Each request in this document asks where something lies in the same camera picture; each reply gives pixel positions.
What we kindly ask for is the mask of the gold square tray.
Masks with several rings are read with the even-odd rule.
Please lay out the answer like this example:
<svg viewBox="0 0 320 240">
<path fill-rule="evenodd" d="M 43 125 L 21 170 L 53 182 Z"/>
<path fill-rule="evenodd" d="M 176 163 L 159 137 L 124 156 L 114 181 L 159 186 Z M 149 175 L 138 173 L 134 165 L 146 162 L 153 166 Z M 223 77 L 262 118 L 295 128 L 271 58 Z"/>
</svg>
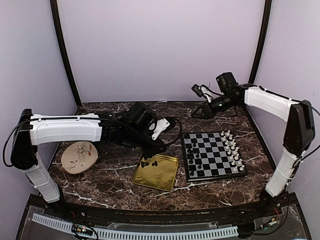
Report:
<svg viewBox="0 0 320 240">
<path fill-rule="evenodd" d="M 142 168 L 141 161 L 157 161 L 158 166 L 149 165 Z M 132 182 L 139 186 L 170 192 L 175 184 L 178 166 L 179 160 L 176 157 L 157 154 L 152 158 L 143 159 L 141 156 L 132 175 Z"/>
</svg>

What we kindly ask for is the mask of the black silver chess board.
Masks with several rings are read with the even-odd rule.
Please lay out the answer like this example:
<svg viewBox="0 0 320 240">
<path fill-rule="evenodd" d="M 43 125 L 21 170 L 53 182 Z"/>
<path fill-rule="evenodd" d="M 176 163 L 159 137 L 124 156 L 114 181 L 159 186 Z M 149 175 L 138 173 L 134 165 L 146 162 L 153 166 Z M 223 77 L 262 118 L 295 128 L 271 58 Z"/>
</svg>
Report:
<svg viewBox="0 0 320 240">
<path fill-rule="evenodd" d="M 182 134 L 181 146 L 184 157 L 186 180 L 188 182 L 222 180 L 236 177 L 245 177 L 248 175 L 246 166 L 244 172 L 240 173 L 232 173 L 231 169 L 228 167 L 229 164 L 226 158 L 227 155 L 223 153 L 223 143 L 220 136 L 221 132 L 184 132 Z M 184 141 L 184 134 L 187 133 L 197 134 L 197 138 L 203 140 L 204 143 L 204 147 L 200 148 L 203 170 L 199 171 L 199 174 L 202 174 L 202 176 L 197 178 L 190 178 L 189 176 L 187 153 Z"/>
</svg>

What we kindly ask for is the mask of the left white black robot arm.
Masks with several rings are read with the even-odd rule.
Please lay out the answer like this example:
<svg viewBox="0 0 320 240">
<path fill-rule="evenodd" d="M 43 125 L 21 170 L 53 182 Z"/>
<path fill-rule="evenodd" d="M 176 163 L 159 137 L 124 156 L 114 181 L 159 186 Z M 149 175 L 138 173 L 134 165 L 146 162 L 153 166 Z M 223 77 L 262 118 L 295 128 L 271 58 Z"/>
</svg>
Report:
<svg viewBox="0 0 320 240">
<path fill-rule="evenodd" d="M 67 218 L 70 206 L 43 166 L 38 146 L 55 142 L 110 142 L 142 149 L 144 158 L 151 158 L 166 150 L 160 134 L 169 129 L 167 118 L 158 117 L 143 103 L 135 103 L 129 110 L 89 113 L 73 116 L 46 116 L 24 109 L 17 126 L 8 139 L 12 140 L 10 163 L 5 166 L 21 170 L 51 210 L 60 218 Z"/>
</svg>

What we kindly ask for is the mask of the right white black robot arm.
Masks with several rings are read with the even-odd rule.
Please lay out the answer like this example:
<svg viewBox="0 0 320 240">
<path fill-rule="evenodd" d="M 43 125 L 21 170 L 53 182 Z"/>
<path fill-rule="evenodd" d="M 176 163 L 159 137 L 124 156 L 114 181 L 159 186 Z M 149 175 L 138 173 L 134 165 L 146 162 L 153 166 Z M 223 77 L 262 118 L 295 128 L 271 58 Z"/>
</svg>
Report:
<svg viewBox="0 0 320 240">
<path fill-rule="evenodd" d="M 297 100 L 252 83 L 240 84 L 231 72 L 216 77 L 220 93 L 206 85 L 194 84 L 191 90 L 205 101 L 192 113 L 198 119 L 212 119 L 235 106 L 255 108 L 283 122 L 282 154 L 276 168 L 259 194 L 255 213 L 266 217 L 275 208 L 277 198 L 295 178 L 316 137 L 314 114 L 319 111 L 308 100 Z"/>
</svg>

